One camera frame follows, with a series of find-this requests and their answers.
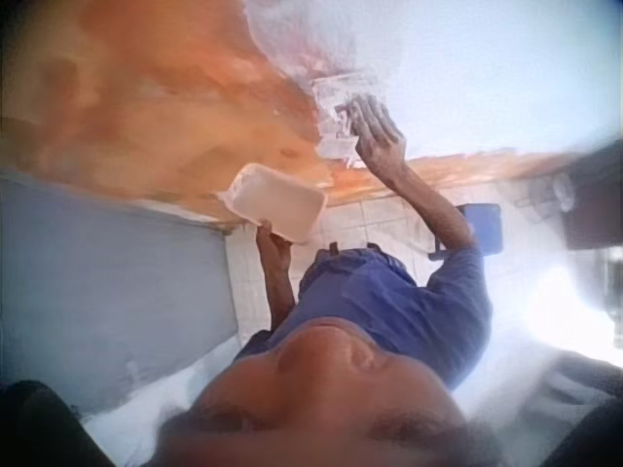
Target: bright light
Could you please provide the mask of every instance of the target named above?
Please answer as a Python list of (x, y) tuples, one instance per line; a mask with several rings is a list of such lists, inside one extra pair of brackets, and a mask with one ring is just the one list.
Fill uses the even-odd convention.
[(614, 323), (580, 300), (566, 268), (547, 271), (530, 304), (527, 325), (539, 341), (623, 367), (623, 351), (614, 347)]

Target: man's arm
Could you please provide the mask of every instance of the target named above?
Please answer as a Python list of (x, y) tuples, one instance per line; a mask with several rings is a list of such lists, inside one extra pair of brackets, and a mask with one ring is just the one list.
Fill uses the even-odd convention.
[(406, 140), (387, 109), (372, 96), (359, 96), (346, 110), (359, 136), (357, 152), (370, 171), (418, 211), (446, 248), (474, 246), (460, 212), (405, 163)]
[(256, 243), (271, 309), (271, 331), (274, 331), (288, 317), (295, 301), (288, 275), (292, 244), (272, 233), (271, 228), (271, 223), (264, 221), (257, 229)]

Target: man's hand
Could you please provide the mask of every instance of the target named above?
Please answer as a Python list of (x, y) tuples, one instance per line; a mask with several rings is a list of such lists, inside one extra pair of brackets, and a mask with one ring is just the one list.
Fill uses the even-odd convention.
[(273, 226), (269, 221), (261, 221), (257, 228), (255, 242), (260, 251), (260, 260), (265, 276), (285, 274), (290, 269), (290, 248), (292, 243), (273, 233)]
[(404, 135), (387, 108), (373, 96), (357, 96), (346, 110), (352, 119), (352, 130), (359, 136), (357, 153), (373, 174), (394, 188), (409, 170), (405, 163)]

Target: man's right hand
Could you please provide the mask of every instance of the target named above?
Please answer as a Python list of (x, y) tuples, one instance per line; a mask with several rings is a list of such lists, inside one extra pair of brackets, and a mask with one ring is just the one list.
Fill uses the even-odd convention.
[(389, 188), (409, 170), (405, 163), (407, 141), (387, 108), (371, 95), (357, 96), (346, 106), (352, 130), (359, 136), (357, 153), (370, 171)]

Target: man's hair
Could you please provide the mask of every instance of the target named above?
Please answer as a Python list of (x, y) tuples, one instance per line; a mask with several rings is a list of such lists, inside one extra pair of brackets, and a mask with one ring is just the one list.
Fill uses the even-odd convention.
[[(167, 455), (167, 440), (198, 430), (201, 418), (188, 411), (167, 420), (159, 430), (156, 451), (142, 467), (181, 467)], [(417, 446), (431, 454), (430, 467), (505, 467), (508, 466), (493, 431), (483, 423), (467, 423), (437, 433), (422, 432)]]

